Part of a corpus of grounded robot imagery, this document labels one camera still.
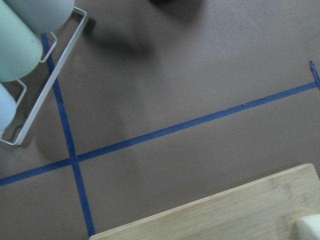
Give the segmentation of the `bamboo cutting board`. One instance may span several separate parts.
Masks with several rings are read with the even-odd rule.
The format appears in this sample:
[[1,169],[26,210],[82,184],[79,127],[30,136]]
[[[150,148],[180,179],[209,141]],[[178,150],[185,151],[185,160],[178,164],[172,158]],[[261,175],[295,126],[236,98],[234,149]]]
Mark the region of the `bamboo cutting board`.
[[305,163],[95,234],[94,240],[296,240],[320,211],[320,180]]

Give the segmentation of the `light blue cup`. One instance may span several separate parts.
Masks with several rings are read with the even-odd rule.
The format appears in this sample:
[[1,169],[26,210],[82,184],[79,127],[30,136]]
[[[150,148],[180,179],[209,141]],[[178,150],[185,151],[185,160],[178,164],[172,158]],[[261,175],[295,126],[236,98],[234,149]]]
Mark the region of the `light blue cup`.
[[7,89],[0,84],[0,135],[10,125],[17,110],[16,101]]

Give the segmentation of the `grey blue cup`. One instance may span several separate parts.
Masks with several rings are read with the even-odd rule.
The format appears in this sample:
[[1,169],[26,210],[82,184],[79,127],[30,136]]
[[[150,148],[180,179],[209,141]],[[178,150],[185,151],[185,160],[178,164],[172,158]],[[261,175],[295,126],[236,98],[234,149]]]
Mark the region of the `grey blue cup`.
[[5,3],[35,33],[53,32],[71,16],[74,0],[6,0]]

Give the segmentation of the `mint green cup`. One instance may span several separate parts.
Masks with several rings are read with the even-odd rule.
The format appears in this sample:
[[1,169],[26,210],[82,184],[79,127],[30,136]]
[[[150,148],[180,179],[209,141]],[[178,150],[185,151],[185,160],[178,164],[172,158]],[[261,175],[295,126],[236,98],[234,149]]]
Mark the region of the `mint green cup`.
[[0,2],[0,81],[11,82],[34,70],[43,47],[38,37],[2,0]]

